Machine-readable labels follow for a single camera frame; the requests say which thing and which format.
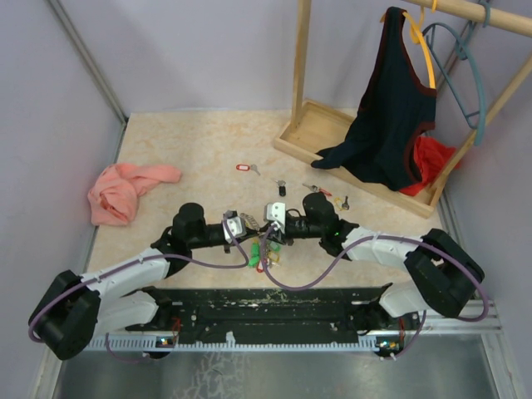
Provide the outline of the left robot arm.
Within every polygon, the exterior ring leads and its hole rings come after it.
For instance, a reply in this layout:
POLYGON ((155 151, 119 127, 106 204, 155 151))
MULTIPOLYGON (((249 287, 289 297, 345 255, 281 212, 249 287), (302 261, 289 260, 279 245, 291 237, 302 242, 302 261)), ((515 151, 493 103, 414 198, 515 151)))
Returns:
POLYGON ((68 360, 97 335, 147 323, 167 328, 173 310, 148 293, 147 285, 194 263, 195 249, 239 248, 258 234, 234 210, 226 211, 220 223, 208 224, 200 204, 183 204, 171 226, 135 257, 94 273, 57 274, 28 319, 28 336, 68 360))

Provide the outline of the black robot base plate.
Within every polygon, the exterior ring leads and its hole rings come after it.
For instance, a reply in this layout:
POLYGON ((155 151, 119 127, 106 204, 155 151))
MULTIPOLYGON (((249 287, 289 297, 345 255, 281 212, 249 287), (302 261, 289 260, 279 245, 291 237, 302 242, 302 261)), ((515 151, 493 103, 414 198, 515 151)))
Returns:
POLYGON ((159 310, 130 332, 166 331, 177 348, 367 349, 387 357, 405 347, 421 318, 415 311, 389 315, 377 288, 146 288, 159 310))

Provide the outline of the large keyring with coloured tags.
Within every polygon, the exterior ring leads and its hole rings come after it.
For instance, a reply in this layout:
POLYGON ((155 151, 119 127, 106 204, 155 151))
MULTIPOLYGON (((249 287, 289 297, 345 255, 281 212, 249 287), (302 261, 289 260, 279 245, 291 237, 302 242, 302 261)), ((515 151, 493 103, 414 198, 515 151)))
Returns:
POLYGON ((264 267, 271 268, 279 265, 280 245, 274 241, 267 240, 262 244, 262 233, 254 239, 251 244, 248 267, 254 268, 257 273, 262 273, 264 267))

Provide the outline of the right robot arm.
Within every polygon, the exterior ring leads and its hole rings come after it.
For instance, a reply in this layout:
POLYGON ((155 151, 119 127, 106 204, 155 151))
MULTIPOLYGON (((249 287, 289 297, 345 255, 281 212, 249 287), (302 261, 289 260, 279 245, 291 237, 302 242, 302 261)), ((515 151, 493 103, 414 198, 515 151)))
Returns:
POLYGON ((267 204, 265 237, 286 245, 317 239, 336 262, 371 262, 409 274, 409 281, 388 285, 372 307, 372 321, 380 328, 393 327, 407 313, 429 309, 445 318, 460 318, 473 294, 481 291, 483 269, 441 229, 415 238, 371 231, 341 219, 321 193, 305 196, 303 210, 292 216, 283 203, 267 204))

